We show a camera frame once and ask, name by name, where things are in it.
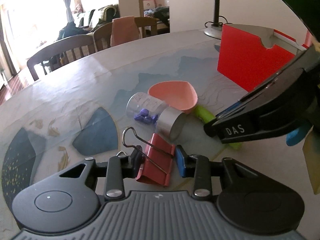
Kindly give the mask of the red cardboard box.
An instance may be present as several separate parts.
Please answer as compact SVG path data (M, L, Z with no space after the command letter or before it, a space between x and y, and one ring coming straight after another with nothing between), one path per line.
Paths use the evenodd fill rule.
M276 29L225 24L217 71L251 92L307 48Z

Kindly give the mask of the wooden chair right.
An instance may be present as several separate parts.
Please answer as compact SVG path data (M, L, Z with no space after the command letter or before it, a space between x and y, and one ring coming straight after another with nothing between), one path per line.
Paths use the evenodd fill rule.
M157 35L157 19L153 17L126 16L115 18L93 32L97 51L120 44Z

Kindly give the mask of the sofa with clothes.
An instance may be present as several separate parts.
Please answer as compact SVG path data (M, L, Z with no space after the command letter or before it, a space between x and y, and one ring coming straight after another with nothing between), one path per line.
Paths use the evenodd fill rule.
M112 22L115 18L120 18L118 4L92 9L88 12L80 12L74 16L73 22L68 22L59 31L57 41L70 36L92 33L100 26Z

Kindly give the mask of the pink heart-shaped dish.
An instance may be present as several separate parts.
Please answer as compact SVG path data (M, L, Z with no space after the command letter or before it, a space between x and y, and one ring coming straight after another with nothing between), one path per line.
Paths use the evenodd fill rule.
M149 88L148 94L185 114L190 114L198 103L197 92L187 81L159 82Z

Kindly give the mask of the dark wooden chair left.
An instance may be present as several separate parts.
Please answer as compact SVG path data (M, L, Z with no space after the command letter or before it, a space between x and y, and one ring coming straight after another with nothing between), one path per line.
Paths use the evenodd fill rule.
M63 38L47 45L36 52L27 61L27 67L34 81L39 79L35 70L36 65L41 65L46 75L45 63L53 72L73 61L95 53L93 36L89 34L74 35Z

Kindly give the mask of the grey desk lamp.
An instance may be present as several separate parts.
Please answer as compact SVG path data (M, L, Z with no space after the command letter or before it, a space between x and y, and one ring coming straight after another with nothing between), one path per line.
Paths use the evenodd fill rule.
M214 0L214 16L213 21L210 23L210 26L206 26L209 22L205 23L204 33L212 38L218 40L221 39L222 35L222 26L223 24L219 22L220 18L220 0Z

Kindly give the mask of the clear jar silver lid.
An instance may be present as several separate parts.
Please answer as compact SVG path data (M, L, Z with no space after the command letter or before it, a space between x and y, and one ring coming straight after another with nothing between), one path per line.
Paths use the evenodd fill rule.
M186 120L183 111L144 92L131 96L127 102L126 114L136 122L153 127L156 133L171 141L179 137Z

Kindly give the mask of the green cylindrical toy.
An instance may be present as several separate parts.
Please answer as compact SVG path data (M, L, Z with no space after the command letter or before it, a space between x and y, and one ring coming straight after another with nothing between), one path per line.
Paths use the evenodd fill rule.
M216 119L213 113L211 113L201 105L196 105L196 107L193 110L193 115L195 115L196 118L200 119L203 124L207 124L208 122ZM230 146L234 150L239 150L242 146L242 142L230 143L228 144L228 146Z

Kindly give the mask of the red binder clip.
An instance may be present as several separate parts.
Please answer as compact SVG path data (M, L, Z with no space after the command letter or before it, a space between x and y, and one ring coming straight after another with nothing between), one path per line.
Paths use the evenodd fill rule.
M136 145L129 145L126 143L125 136L128 131L132 131L136 139L145 144L144 149L141 150ZM151 139L146 141L138 136L133 127L124 129L121 140L123 146L137 150L143 157L142 162L138 165L138 172L135 175L136 181L163 187L169 185L175 156L174 145L166 142L157 133L153 133Z

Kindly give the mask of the pink cloth on chair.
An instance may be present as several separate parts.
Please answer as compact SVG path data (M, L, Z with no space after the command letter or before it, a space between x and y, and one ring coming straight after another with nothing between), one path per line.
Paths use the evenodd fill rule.
M111 46L140 39L140 32L134 16L125 16L112 20Z

